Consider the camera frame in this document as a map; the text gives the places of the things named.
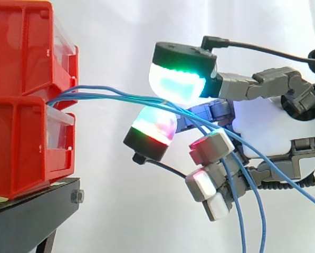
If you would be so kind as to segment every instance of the white plastic block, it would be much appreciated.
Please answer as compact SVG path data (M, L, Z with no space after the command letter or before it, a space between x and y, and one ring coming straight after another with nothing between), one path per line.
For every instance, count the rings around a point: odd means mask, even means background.
M220 192L207 200L209 210L215 220L220 220L228 216L229 209Z
M226 146L228 147L228 154L234 151L235 146L233 146L232 141L230 140L229 136L226 134L223 128L216 129L212 134L219 134L223 138Z
M193 178L204 199L211 198L216 194L216 188L211 182L209 175L204 170L199 170L197 173L193 174Z
M291 118L278 106L279 99L234 102L233 130L266 156L288 153L291 140L315 137L315 119L299 121ZM243 151L248 158L258 157L245 145Z

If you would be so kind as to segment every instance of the blue cable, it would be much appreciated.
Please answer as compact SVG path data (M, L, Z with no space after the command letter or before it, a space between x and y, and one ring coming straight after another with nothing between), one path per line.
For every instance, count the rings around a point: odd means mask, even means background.
M103 95L103 94L94 94L94 97L90 97L90 98L81 98L78 95L66 97L64 95L64 96L60 96L56 99L49 101L49 104L60 102L60 101L86 100L86 99L114 99L114 100L119 100L119 101L130 102L130 103L143 104L143 105L155 107L158 109L166 110L168 112L172 112L172 113L186 116L189 119L200 122L201 124L203 124L206 127L212 127L215 129L221 128L220 126L215 125L215 124L208 122L206 120L203 120L203 119L201 119L195 115L192 115L191 113L188 113L185 111L177 111L173 108L169 108L167 106L158 104L158 103L160 103L160 100L156 100L155 98L152 98L152 100L157 101L157 103L151 103L148 101L139 100L139 99L136 99L135 96L133 96L133 95L131 98L126 98L126 97L121 97L121 96L116 96L116 95ZM248 142L246 142L243 138L239 137L237 134L229 131L228 129L224 129L224 130L227 133L227 135L229 135L230 137L234 138L235 140L241 142L243 145L247 146L249 149L251 149L253 152L255 152L260 158L262 158L271 167L271 169L274 170L275 173L277 173L283 179L283 181L286 181L288 184L290 184L292 187L294 187L296 190L298 190L301 194L303 194L306 198L308 198L309 200L311 200L315 204L315 198L313 196L311 196L309 193L307 193L306 191L304 191L302 188L300 188L300 186L297 185L295 182L293 182L288 176L286 176L269 158L264 156L261 152L259 152L257 149L255 149L253 146L251 146Z
M95 94L90 94L90 93L72 93L70 94L69 98L70 99L74 99L74 97L76 98L76 95L79 95L79 98L80 99L93 99L95 98ZM159 98L151 98L151 97L144 97L144 99L146 101L153 101L153 102L165 102L164 100L161 100ZM177 106L173 106L175 107L178 111L179 110L182 110L184 113L187 113L187 114L192 114L191 112L187 111L187 110L184 110L184 109L180 109L179 107ZM195 123L194 125L203 133L203 135L207 135L207 133L201 128L201 126L196 122L196 121L193 121L193 123ZM211 127L211 126L207 126L207 128L210 130L210 131L213 131L214 128ZM233 180L230 180L230 185L233 189L236 189L235 188L235 185L234 185L234 181ZM239 201L238 201L238 197L237 197L237 194L235 194L234 196L234 201L236 203L236 208L237 208L237 213L238 213L238 219L239 219L239 222L240 222L240 230L241 230L241 239L242 239L242 248L243 248L243 252L246 252L246 241L245 241L245 230L244 230L244 222L243 222L243 216L242 216L242 212L241 212L241 208L240 208L240 204L239 204Z
M128 97L128 98L138 98L138 99L143 99L145 101L149 101L151 100L151 97L149 96L140 96L140 95L132 95L132 94L129 94L129 93L126 93L126 92L122 92L122 91L119 91L119 90L116 90L112 87L108 87L108 86L99 86L99 85L79 85L79 86L75 86L73 88L70 88L68 90L65 90L64 92L62 92L60 94L60 97L62 97L63 95L67 95L67 94L72 94L72 95L83 95L83 96L86 96L86 95L90 95L92 93L82 93L82 92L75 92L75 93L72 93L73 91L75 90L79 90L79 89L83 89L83 90L105 90L105 91L110 91L110 92L113 92L115 94L118 94L118 95L121 95L121 96L125 96L125 97ZM185 110L183 108L180 108L178 107L177 105L169 102L169 101L166 101L164 99L160 99L160 98L154 98L156 99L156 101L160 101L160 103L165 103L166 105L169 105L170 107L173 107L175 108L176 110L178 111L183 111L183 112L188 112L188 110ZM203 134L203 135L206 135L207 133L205 132L205 130L197 123L197 121L194 121L194 120L191 120L190 119L190 122L195 126L197 127L200 132Z
M219 129L221 128L218 125L214 125L206 120L203 120L199 117L197 117L196 115L192 114L189 111L183 110L179 111L179 110L174 110L173 108L168 108L165 107L163 105L160 105L162 103L165 103L166 105L171 105L172 103L167 102L159 99L159 98L152 98L152 97L147 97L147 96L135 96L135 95L130 95L130 98L123 98L120 96L114 96L114 95L102 95L102 94L92 94L92 93L88 93L90 96L88 97L82 97L79 96L78 93L73 93L72 95L75 96L71 96L70 94L65 94L63 96L58 97L57 99L54 99L52 101L49 102L49 104L53 104L59 101L67 101L67 100L85 100L85 99L115 99L115 100L119 100L119 101L125 101L125 102L131 102L131 103L138 103L138 104L143 104L143 105L147 105L147 106L151 106L151 107L155 107L155 108L159 108L162 110L166 110L172 113L176 113L179 115L183 115L191 120L195 120L197 122L200 122L201 124L203 124L204 126L206 126L207 128L211 128L211 129ZM286 182L288 182L290 185L292 185L296 190L298 190L301 194L303 194L305 197L307 197L311 202L313 202L315 204L315 198L313 196L311 196L310 194L308 194L307 192L305 192L302 188L300 188L296 183L294 183L289 177L287 177L282 171L279 170L279 168L270 160L268 159L266 156L264 156L261 152L259 152L257 149L255 149L254 147L252 147L249 143L247 143L244 139L242 139L241 137L239 137L237 134L224 129L226 131L226 133L240 141L243 145L247 146L248 148L250 148L252 151L254 151L260 158L262 158L267 164L269 164L269 166L279 175L282 177L282 179L284 179ZM262 217L262 226L263 226L263 235L262 235L262 243L261 243L261 249L260 252L263 252L264 250L264 245L265 245L265 239L266 239L266 221L265 221L265 214L264 214L264 210L262 207L262 203L261 203L261 199L260 196L257 192L257 188L252 180L252 178L250 177L249 173L247 172L247 170L244 168L244 166L242 165L242 163L240 162L240 160L237 158L237 162L240 163L240 167L242 172L244 173L248 183L250 184L250 187L252 188L252 190L255 192L256 194L256 199L257 202L259 204L259 209L261 212L261 217Z
M235 186L235 182L233 181L233 178L231 176L231 172L228 169L228 166L226 164L226 161L224 159L221 159L221 163L223 164L224 169L226 171L227 179L229 180L230 188L231 188L231 191L232 191L233 200L235 201L235 204L236 204L238 220L240 222L242 249L243 249L243 253L246 253L246 239L245 239L245 230L244 230L244 220L243 220L242 208L241 208L240 202L238 200L237 189L236 189L236 186Z
M235 161L237 162L237 164L239 165L242 173L244 174L247 182L249 183L249 185L250 185L251 189L253 190L254 195L256 197L258 207L259 207L259 213L261 215L261 220L262 220L262 240L261 240L261 246L260 246L259 252L264 253L265 243L266 243L266 217L265 217L262 199L261 199L261 196L259 195L256 184L254 183L253 179L251 178L249 172L244 167L243 163L240 161L240 159L238 158L238 156L234 152L232 152L231 154L232 154L233 158L235 159Z

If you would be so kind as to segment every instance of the black cable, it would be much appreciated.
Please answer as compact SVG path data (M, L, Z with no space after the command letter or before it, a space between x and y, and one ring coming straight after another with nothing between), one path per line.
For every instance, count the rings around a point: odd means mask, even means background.
M266 54L272 54L272 55L276 55L276 56L283 57L283 58L290 59L297 62L315 63L315 59L313 59L313 57L311 59L302 58L302 57L294 56L291 54L272 50L266 47L261 47L261 46L242 43L242 42L230 41L225 38L219 38L219 37L213 37L213 36L204 36L202 40L201 48L211 51L214 48L223 48L223 47L229 47L229 46L246 48L250 50L263 52Z
M315 186L315 176L313 173L310 174L309 176L307 176L305 179L302 179L302 180L296 182L296 184L298 184L301 188ZM293 187L288 183L281 183L281 182L277 182L277 181L272 181L272 182L262 182L262 184L260 186L258 186L258 189L261 189L261 190L286 190L286 189L293 189Z
M276 51L276 50L272 50L272 49L269 49L269 48L266 48L266 47L256 46L256 45L247 44L247 43L230 41L229 42L229 46L246 48L246 49L250 49L250 50L263 52L263 53L266 53L266 54L272 54L272 55L276 55L276 56L279 56L279 57L282 57L282 58L290 59L290 60L293 60L293 61L296 61L296 62L315 63L315 59L298 57L298 56L294 56L294 55L291 55L291 54L282 53L282 52L279 52L279 51Z
M178 175L181 178L185 179L187 177L187 175L183 174L182 172L179 172L178 170L175 170L174 168L172 168L172 167L170 167L168 165L165 165L164 163L161 163L161 162L158 162L158 161L155 161L155 160L150 160L150 159L146 160L146 162L149 162L149 163L154 164L156 166L159 166L159 167L161 167L161 168L163 168L163 169L165 169L167 171L170 171L170 172Z

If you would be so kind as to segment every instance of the robotic hand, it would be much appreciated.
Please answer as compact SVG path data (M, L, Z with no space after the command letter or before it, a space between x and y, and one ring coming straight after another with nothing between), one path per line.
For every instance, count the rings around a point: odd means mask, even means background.
M217 41L222 39L204 37L202 48L210 50ZM309 58L315 58L315 50ZM309 65L315 72L315 62ZM239 134L300 187L314 186L315 84L302 79L301 74L290 67L268 69L255 73L252 78L214 70L210 81L214 89L206 87L201 96L219 99L189 110ZM177 121L177 132L194 127L186 118L178 117ZM190 149L195 164L202 165L186 177L190 192L195 201L203 203L210 221L226 217L233 198L221 159L228 164L238 197L241 197L250 186L231 153L234 152L245 166L259 157L248 147L230 140L224 131L201 138L192 143ZM265 162L247 169L259 189L292 188Z

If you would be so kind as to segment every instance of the cable plug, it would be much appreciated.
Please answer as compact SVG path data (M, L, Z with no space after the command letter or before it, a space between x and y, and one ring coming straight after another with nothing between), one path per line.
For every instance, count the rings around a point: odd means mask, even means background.
M214 48L223 48L228 46L230 46L230 40L226 38L204 36L202 39L201 48L211 51Z

